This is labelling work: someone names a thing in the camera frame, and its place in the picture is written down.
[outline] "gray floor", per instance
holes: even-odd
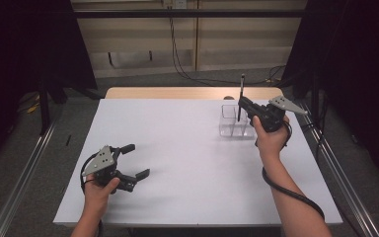
[[[221,70],[192,72],[189,73],[189,76],[237,82],[241,73],[247,75],[248,81],[262,81],[268,77],[269,72],[268,69]],[[216,86],[234,85],[209,83]],[[98,84],[100,90],[97,93],[101,95],[104,95],[112,86],[204,86],[196,81],[184,79],[177,73],[99,79]],[[257,86],[271,85],[271,83],[263,83]],[[6,236],[68,236],[71,232],[69,228],[54,225],[52,219],[81,152],[98,107],[98,101],[92,101],[70,89],[66,89],[66,92],[69,100],[65,105],[55,105],[50,102],[51,114],[54,116],[57,111],[61,111],[61,117],[38,162],[33,178],[28,183],[22,201],[17,206],[12,222],[6,229]],[[284,88],[283,92],[286,97],[291,97],[291,88]],[[24,103],[20,105],[20,109],[27,108],[30,104],[31,102]],[[35,148],[39,131],[39,108],[31,114],[22,111],[19,113],[9,138],[2,145],[0,150],[0,210]],[[312,139],[310,130],[306,130],[304,133],[312,151],[315,151],[316,142]],[[325,135],[379,231],[379,170],[373,165],[365,147],[353,142],[351,131],[331,106],[329,106],[326,116]],[[359,231],[356,235],[349,224],[345,222],[341,225],[331,226],[334,236],[363,236],[353,212],[321,154],[319,155],[319,164],[334,199],[339,203],[341,210],[352,222],[354,228]],[[180,229],[145,230],[143,234],[145,236],[261,236],[263,233],[258,228],[240,228],[192,229],[190,231]],[[118,230],[107,227],[106,236],[128,236],[128,233],[125,229]]]

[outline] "white table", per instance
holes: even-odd
[[[267,101],[255,101],[266,104]],[[105,99],[78,159],[54,223],[73,226],[83,208],[79,172],[104,145],[136,145],[118,157],[117,168],[150,176],[133,193],[110,197],[104,223],[121,227],[273,226],[280,220],[253,139],[221,137],[222,105],[237,101]],[[341,217],[293,113],[293,135],[281,152],[288,172],[316,202],[329,224]]]

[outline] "person's right hand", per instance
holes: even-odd
[[[261,125],[261,121],[258,117],[253,117],[252,120],[255,131],[258,135],[257,145],[260,150],[261,158],[279,158],[279,152],[284,146],[288,136],[287,129],[284,126],[282,126],[277,131],[266,132],[263,126]],[[284,120],[289,122],[289,118],[287,116],[284,116]]]

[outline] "hand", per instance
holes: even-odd
[[[94,181],[94,174],[86,177],[85,184],[85,206],[83,215],[90,215],[100,219],[107,211],[107,204],[110,193],[119,184],[119,178],[113,178],[105,187],[100,187]]]
[[[261,125],[261,121],[258,117],[253,117],[253,124],[255,131],[258,135],[257,145],[260,149],[260,155],[263,159],[269,159],[279,157],[279,152],[285,144],[288,136],[287,129],[282,126],[279,130],[274,132],[266,132]],[[284,116],[284,120],[290,122],[287,116]]]

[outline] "forearm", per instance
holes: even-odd
[[[263,159],[267,176],[277,185],[304,196],[279,157]],[[271,189],[286,236],[331,236],[324,219],[310,205]]]
[[[100,218],[83,213],[71,237],[95,237]]]

